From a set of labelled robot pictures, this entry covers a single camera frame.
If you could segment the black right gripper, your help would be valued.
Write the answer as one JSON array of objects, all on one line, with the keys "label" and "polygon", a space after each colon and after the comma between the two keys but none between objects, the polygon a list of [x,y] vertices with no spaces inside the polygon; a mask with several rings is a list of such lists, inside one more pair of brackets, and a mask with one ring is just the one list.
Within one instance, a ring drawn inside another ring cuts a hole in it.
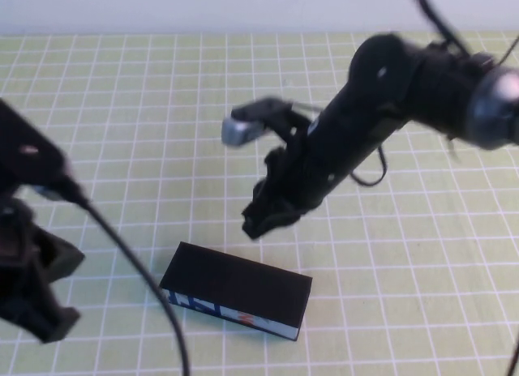
[{"label": "black right gripper", "polygon": [[243,212],[242,231],[257,240],[289,227],[315,210],[339,182],[339,173],[277,147],[264,159],[267,174],[255,185],[251,205]]}]

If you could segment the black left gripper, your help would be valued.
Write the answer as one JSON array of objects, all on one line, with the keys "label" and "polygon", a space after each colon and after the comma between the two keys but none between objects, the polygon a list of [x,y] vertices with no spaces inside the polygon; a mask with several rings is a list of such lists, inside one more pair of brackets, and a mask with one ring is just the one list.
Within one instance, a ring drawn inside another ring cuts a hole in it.
[{"label": "black left gripper", "polygon": [[80,313],[60,305],[49,283],[71,276],[85,255],[34,217],[21,199],[1,201],[1,320],[50,344],[66,338]]}]

